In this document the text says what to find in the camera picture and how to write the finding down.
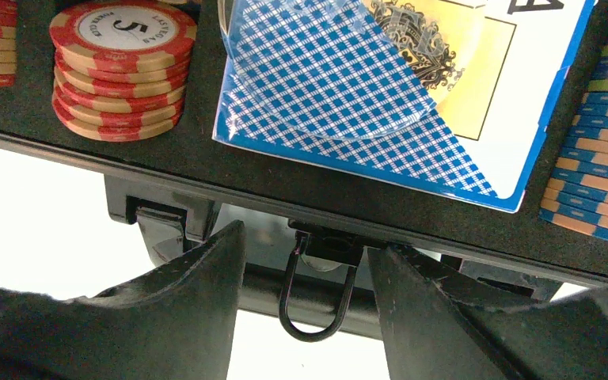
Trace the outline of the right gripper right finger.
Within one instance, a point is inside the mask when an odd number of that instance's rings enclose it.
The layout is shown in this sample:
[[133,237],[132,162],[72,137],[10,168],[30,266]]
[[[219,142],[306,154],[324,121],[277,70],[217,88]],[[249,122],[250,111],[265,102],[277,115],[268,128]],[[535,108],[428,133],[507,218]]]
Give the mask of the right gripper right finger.
[[393,379],[608,379],[608,287],[537,302],[410,247],[368,262]]

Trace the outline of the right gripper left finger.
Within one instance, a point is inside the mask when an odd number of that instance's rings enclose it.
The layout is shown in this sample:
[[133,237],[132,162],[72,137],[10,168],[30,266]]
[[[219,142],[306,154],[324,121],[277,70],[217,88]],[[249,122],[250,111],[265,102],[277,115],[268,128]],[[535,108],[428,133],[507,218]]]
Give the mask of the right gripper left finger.
[[224,379],[245,226],[92,298],[0,288],[0,379]]

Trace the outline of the black poker set case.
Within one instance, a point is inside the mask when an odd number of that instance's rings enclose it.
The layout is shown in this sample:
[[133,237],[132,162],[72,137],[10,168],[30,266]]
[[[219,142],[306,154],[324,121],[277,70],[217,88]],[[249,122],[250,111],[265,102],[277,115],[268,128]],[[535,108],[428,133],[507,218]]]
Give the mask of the black poker set case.
[[120,188],[108,197],[113,220],[130,223],[129,211],[140,199],[181,209],[187,200],[204,198],[559,282],[608,286],[607,241],[537,216],[566,127],[608,34],[608,1],[595,5],[589,18],[514,214],[214,142],[226,57],[214,1],[197,13],[192,95],[178,126],[142,142],[84,139],[68,131],[50,105],[54,48],[48,25],[66,6],[18,5],[19,71],[14,86],[0,87],[0,149],[102,173]]

